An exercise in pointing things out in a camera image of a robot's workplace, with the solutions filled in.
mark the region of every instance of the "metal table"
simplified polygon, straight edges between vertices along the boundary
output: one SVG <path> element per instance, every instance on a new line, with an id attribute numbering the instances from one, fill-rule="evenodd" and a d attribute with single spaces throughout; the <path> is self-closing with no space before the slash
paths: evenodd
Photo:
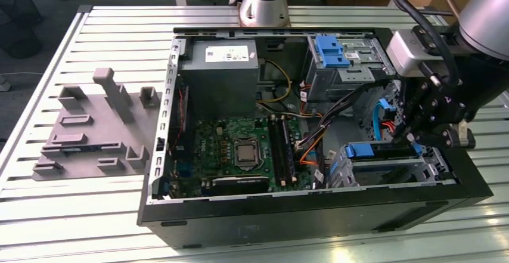
<path id="1" fill-rule="evenodd" d="M 391 8 L 292 7 L 293 26 L 412 27 Z M 500 97 L 481 109 L 471 156 L 495 197 L 405 232 L 172 250 L 136 226 L 143 176 L 35 182 L 32 166 L 55 123 L 64 84 L 92 84 L 112 67 L 128 92 L 162 90 L 172 28 L 238 26 L 231 7 L 95 7 L 79 13 L 0 154 L 0 261 L 106 262 L 508 262 L 509 109 Z"/>

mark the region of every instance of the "floor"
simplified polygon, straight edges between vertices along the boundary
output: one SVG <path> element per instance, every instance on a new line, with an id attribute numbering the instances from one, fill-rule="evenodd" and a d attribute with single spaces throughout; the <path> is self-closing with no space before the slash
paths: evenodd
<path id="1" fill-rule="evenodd" d="M 6 73 L 44 73 L 80 5 L 175 5 L 175 0 L 34 0 L 44 17 L 35 32 L 43 42 L 36 56 L 18 60 L 0 50 L 0 75 Z M 290 5 L 324 5 L 321 0 L 288 0 Z M 190 5 L 228 5 L 228 0 L 188 0 Z M 38 86 L 40 75 L 6 75 L 12 84 L 0 92 L 0 150 L 11 135 L 23 109 Z"/>

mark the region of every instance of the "white label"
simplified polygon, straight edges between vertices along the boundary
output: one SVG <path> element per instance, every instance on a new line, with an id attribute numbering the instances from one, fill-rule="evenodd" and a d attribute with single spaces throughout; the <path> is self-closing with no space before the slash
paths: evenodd
<path id="1" fill-rule="evenodd" d="M 359 58 L 359 54 L 356 52 L 345 53 L 347 58 Z"/>
<path id="2" fill-rule="evenodd" d="M 327 154 L 327 159 L 332 160 L 333 158 L 336 158 L 336 152 L 329 150 L 329 153 Z"/>
<path id="3" fill-rule="evenodd" d="M 206 49 L 206 62 L 250 61 L 248 46 L 208 47 Z"/>
<path id="4" fill-rule="evenodd" d="M 301 101 L 308 102 L 308 93 L 301 91 Z"/>
<path id="5" fill-rule="evenodd" d="M 321 183 L 324 183 L 324 174 L 321 173 L 321 171 L 319 171 L 319 169 L 315 170 L 315 178 L 316 178 Z"/>
<path id="6" fill-rule="evenodd" d="M 82 151 L 80 148 L 64 148 L 63 151 Z"/>

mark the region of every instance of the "power supply label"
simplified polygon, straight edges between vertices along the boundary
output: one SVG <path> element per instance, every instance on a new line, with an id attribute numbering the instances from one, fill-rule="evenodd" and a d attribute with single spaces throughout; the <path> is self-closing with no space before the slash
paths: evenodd
<path id="1" fill-rule="evenodd" d="M 208 47 L 206 49 L 206 62 L 250 61 L 247 45 L 235 47 Z"/>

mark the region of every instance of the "trash bin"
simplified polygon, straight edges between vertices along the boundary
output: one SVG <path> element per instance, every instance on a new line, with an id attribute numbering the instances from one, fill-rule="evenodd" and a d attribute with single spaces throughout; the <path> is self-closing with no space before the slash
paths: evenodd
<path id="1" fill-rule="evenodd" d="M 27 58 L 38 54 L 43 44 L 30 27 L 18 25 L 0 11 L 0 49 L 12 58 Z"/>
<path id="2" fill-rule="evenodd" d="M 0 0 L 0 11 L 19 27 L 34 27 L 43 21 L 32 0 Z"/>

